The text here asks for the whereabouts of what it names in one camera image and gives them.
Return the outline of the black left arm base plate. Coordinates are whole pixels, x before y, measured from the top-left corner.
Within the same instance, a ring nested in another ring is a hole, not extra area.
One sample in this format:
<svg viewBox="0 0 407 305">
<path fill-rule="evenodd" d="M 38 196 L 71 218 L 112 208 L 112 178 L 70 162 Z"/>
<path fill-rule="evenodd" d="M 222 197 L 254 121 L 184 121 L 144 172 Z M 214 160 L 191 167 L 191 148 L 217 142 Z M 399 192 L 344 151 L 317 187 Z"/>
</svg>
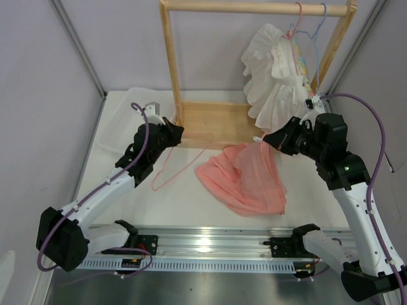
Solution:
<svg viewBox="0 0 407 305">
<path fill-rule="evenodd" d="M 157 235 L 138 234 L 137 236 L 131 236 L 129 238 L 126 247 L 130 249 L 128 251 L 130 254 L 141 255 L 142 252 L 139 252 L 139 250 L 143 249 L 148 251 L 151 255 L 156 255 L 158 240 L 159 237 Z"/>
</svg>

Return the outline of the pink skirt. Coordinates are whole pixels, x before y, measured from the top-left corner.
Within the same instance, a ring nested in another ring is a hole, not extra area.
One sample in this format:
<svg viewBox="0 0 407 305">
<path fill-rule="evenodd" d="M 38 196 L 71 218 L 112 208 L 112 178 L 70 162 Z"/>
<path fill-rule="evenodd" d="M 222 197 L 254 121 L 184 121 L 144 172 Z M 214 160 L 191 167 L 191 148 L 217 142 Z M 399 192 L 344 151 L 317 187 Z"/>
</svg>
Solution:
<svg viewBox="0 0 407 305">
<path fill-rule="evenodd" d="M 236 214 L 285 214 L 287 191 L 277 170 L 275 149 L 264 142 L 226 147 L 195 173 L 204 187 Z"/>
</svg>

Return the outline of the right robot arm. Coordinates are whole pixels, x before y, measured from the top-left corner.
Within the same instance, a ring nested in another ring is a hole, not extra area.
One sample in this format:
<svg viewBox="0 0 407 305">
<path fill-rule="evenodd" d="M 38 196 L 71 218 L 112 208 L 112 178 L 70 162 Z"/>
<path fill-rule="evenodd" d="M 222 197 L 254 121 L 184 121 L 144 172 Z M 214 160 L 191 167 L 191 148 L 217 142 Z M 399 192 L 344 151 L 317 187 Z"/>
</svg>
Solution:
<svg viewBox="0 0 407 305">
<path fill-rule="evenodd" d="M 291 251 L 300 257 L 310 253 L 321 258 L 340 275 L 355 302 L 399 289 L 406 304 L 406 266 L 374 211 L 373 179 L 364 161 L 347 149 L 347 130 L 339 114 L 319 114 L 314 123 L 293 116 L 262 139 L 283 154 L 302 154 L 315 161 L 319 177 L 343 210 L 357 249 L 348 251 L 308 224 L 293 229 Z"/>
</svg>

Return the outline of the pink wire hanger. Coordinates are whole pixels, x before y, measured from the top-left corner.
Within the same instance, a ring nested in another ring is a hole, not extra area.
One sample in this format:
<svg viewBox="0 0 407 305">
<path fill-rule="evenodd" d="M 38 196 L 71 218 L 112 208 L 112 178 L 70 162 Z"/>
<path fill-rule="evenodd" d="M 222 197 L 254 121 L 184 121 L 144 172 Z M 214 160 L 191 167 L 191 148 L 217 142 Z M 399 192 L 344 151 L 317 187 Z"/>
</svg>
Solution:
<svg viewBox="0 0 407 305">
<path fill-rule="evenodd" d="M 172 147 L 163 161 L 162 168 L 151 182 L 151 190 L 158 192 L 185 171 L 188 171 L 205 153 L 206 149 L 190 149 Z"/>
</svg>

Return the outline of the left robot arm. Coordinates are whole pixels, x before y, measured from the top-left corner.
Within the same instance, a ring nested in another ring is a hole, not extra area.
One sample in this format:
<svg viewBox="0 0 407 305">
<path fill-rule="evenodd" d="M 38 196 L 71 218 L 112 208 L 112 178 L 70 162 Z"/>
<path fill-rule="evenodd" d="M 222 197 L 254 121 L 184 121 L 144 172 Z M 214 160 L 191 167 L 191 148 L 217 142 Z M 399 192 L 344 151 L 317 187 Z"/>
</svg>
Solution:
<svg viewBox="0 0 407 305">
<path fill-rule="evenodd" d="M 139 186 L 153 171 L 164 150 L 181 143 L 184 128 L 167 118 L 140 125 L 134 140 L 105 181 L 81 200 L 56 210 L 47 208 L 39 222 L 38 259 L 46 256 L 64 271 L 76 269 L 89 255 L 121 250 L 133 253 L 138 230 L 124 220 L 93 228 L 94 220 L 113 203 Z"/>
</svg>

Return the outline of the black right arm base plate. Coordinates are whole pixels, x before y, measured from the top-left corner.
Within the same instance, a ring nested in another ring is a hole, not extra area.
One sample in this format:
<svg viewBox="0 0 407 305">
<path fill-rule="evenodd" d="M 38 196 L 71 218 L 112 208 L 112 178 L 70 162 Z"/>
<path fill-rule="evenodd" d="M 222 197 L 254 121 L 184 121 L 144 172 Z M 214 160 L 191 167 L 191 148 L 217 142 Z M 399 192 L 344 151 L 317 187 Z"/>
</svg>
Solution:
<svg viewBox="0 0 407 305">
<path fill-rule="evenodd" d="M 305 249 L 303 241 L 293 237 L 271 237 L 263 242 L 273 258 L 317 258 Z"/>
</svg>

